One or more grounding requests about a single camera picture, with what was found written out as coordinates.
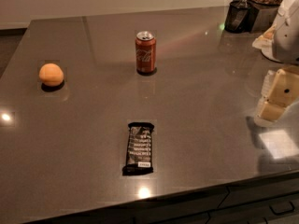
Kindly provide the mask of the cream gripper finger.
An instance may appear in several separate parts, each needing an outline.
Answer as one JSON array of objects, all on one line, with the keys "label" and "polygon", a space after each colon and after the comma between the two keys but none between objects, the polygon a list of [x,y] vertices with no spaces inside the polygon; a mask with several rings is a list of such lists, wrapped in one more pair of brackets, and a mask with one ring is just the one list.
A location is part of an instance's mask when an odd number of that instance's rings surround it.
[{"label": "cream gripper finger", "polygon": [[277,71],[269,70],[261,95],[256,108],[256,121],[276,122],[299,97],[299,67],[287,65]]}]

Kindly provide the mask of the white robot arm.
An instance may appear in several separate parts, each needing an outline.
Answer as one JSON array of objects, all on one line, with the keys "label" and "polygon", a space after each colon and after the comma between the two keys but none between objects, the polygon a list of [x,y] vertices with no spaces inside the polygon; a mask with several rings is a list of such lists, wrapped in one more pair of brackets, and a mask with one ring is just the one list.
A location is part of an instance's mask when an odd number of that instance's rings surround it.
[{"label": "white robot arm", "polygon": [[254,122],[267,127],[279,120],[299,97],[299,0],[283,0],[272,26],[254,40],[271,61],[283,63],[264,77]]}]

